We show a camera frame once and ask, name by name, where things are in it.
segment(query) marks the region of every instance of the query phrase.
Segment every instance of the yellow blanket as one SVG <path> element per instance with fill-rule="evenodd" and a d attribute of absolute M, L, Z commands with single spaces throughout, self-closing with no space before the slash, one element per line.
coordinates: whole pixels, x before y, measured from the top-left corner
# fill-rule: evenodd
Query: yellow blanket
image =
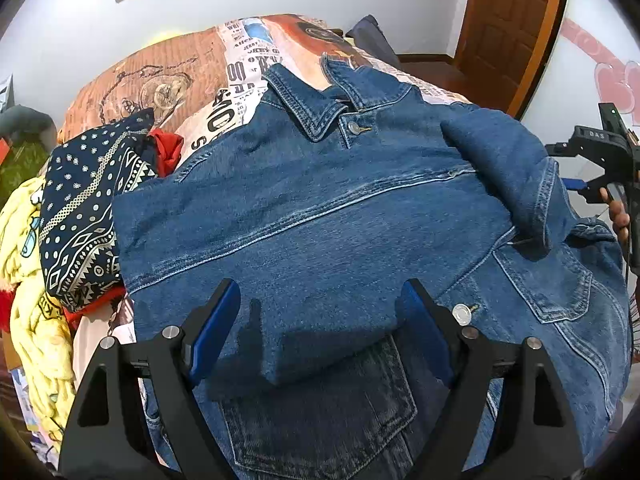
<path fill-rule="evenodd" d="M 0 212 L 0 288 L 18 285 L 11 337 L 29 384 L 35 415 L 60 450 L 75 397 L 72 342 L 60 304 L 44 291 L 38 254 L 45 179 L 23 183 Z"/>

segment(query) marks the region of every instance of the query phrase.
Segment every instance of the wall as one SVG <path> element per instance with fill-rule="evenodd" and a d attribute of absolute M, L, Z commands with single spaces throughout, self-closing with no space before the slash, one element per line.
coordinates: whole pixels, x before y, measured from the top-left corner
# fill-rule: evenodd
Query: wall
<path fill-rule="evenodd" d="M 449 43 L 447 45 L 447 54 L 451 57 L 456 55 L 458 40 L 460 39 L 460 32 L 462 31 L 462 22 L 465 19 L 466 1 L 467 0 L 456 1 L 456 10 L 453 14 Z"/>
<path fill-rule="evenodd" d="M 0 79 L 15 100 L 57 126 L 92 78 L 162 32 L 193 32 L 225 20 L 295 12 L 348 30 L 373 14 L 398 53 L 447 49 L 456 0 L 26 0 L 0 39 Z"/>
<path fill-rule="evenodd" d="M 596 84 L 596 67 L 610 72 L 618 63 L 624 70 L 634 67 L 633 61 L 640 62 L 640 42 L 610 0 L 568 0 L 564 18 L 562 30 L 567 32 L 558 37 L 522 118 L 522 123 L 545 143 L 566 140 L 576 124 L 601 128 L 599 102 L 613 101 L 622 111 L 626 106 L 623 101 L 628 101 L 625 94 L 633 94 L 633 84 L 627 80 L 615 82 L 607 73 L 599 75 Z M 576 28 L 568 27 L 572 22 L 582 30 L 581 40 L 569 39 L 570 28 Z M 640 85 L 636 88 L 636 120 L 632 114 L 622 117 L 629 127 L 636 123 L 640 134 Z M 565 177 L 588 180 L 601 173 L 583 158 L 559 161 Z"/>

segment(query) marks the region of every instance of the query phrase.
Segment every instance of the wooden door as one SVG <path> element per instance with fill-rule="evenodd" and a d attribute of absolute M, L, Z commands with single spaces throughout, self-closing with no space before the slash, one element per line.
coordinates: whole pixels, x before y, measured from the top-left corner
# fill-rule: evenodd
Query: wooden door
<path fill-rule="evenodd" d="M 468 0 L 454 62 L 468 79 L 466 97 L 516 116 L 555 40 L 561 3 Z"/>

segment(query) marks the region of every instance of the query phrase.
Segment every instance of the denim jacket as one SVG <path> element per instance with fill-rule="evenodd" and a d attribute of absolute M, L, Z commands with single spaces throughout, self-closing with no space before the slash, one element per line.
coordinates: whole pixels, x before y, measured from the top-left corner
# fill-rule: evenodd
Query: denim jacket
<path fill-rule="evenodd" d="M 557 163 L 515 120 L 322 66 L 320 92 L 274 65 L 248 124 L 114 199 L 138 338 L 235 279 L 238 320 L 194 393 L 236 472 L 402 478 L 447 395 L 396 302 L 415 277 L 490 338 L 542 339 L 592 457 L 629 367 L 615 237 L 575 215 Z M 494 381 L 469 465 L 499 396 Z"/>

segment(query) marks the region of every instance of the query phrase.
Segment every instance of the navy patterned cloth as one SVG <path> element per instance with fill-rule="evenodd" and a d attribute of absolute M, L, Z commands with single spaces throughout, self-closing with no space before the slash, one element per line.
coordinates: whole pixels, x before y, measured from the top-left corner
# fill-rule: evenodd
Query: navy patterned cloth
<path fill-rule="evenodd" d="M 76 312 L 122 283 L 113 229 L 114 195 L 156 174 L 147 108 L 57 147 L 51 154 L 40 221 L 45 288 Z"/>

